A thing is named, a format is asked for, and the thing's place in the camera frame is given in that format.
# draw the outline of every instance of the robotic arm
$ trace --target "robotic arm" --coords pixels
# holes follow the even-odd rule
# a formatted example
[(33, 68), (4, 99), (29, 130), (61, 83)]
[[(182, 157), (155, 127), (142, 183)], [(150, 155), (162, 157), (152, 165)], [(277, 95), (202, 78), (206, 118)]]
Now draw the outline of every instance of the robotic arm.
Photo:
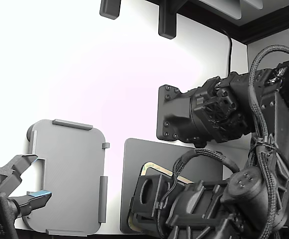
[(33, 154), (17, 155), (0, 168), (0, 239), (18, 239), (14, 227), (15, 219), (44, 207), (51, 198), (51, 192), (48, 191), (8, 197), (21, 184), (22, 173), (37, 159)]
[[(157, 138), (193, 143), (174, 164), (172, 177), (140, 176), (130, 203), (130, 227), (169, 239), (266, 239), (287, 221), (289, 199), (289, 61), (257, 71), (262, 58), (289, 48), (271, 46), (248, 74), (232, 72), (181, 93), (159, 88)], [(218, 152), (202, 149), (252, 133), (249, 158), (239, 171)], [(187, 162), (204, 155), (233, 175), (221, 182), (183, 183)]]

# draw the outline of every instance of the mounting bracket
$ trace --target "mounting bracket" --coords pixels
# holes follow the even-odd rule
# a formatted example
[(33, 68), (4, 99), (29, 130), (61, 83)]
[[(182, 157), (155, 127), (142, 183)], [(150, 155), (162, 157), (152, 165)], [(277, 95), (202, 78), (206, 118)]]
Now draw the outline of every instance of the mounting bracket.
[(176, 37), (177, 12), (188, 0), (161, 0), (159, 9), (159, 35), (167, 39)]
[[(188, 0), (160, 0), (159, 35), (167, 39), (176, 37), (177, 12)], [(121, 0), (101, 0), (100, 15), (117, 19)]]
[(115, 20), (120, 15), (121, 0), (101, 0), (100, 15)]

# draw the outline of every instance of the gray plastic tray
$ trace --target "gray plastic tray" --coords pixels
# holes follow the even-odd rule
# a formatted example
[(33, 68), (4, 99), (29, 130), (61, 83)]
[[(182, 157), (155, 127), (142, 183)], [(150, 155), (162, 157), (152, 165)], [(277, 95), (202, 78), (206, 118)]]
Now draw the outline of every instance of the gray plastic tray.
[[(172, 170), (175, 160), (191, 150), (190, 147), (168, 143), (151, 142), (129, 138), (124, 147), (124, 164), (122, 179), (122, 197), (120, 213), (120, 230), (125, 234), (135, 234), (127, 225), (129, 204), (133, 196), (141, 167), (147, 162), (154, 162)], [(223, 177), (223, 165), (215, 160), (200, 156), (192, 159), (181, 173), (191, 181), (220, 181)]]
[(105, 223), (109, 147), (92, 125), (41, 120), (27, 133), (29, 152), (44, 160), (42, 189), (52, 192), (46, 207), (23, 217), (33, 230), (49, 235), (86, 237)]

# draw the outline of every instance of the screw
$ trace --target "screw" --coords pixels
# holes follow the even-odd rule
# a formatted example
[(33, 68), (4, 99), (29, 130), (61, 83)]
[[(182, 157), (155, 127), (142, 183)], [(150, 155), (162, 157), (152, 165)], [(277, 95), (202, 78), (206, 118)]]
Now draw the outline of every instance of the screw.
[(224, 98), (224, 97), (227, 97), (228, 96), (228, 93), (227, 93), (227, 91), (225, 91), (223, 94), (222, 94), (222, 97)]
[(236, 104), (235, 104), (235, 103), (232, 103), (232, 104), (229, 106), (230, 109), (233, 109), (233, 108), (235, 108), (235, 107), (236, 107)]

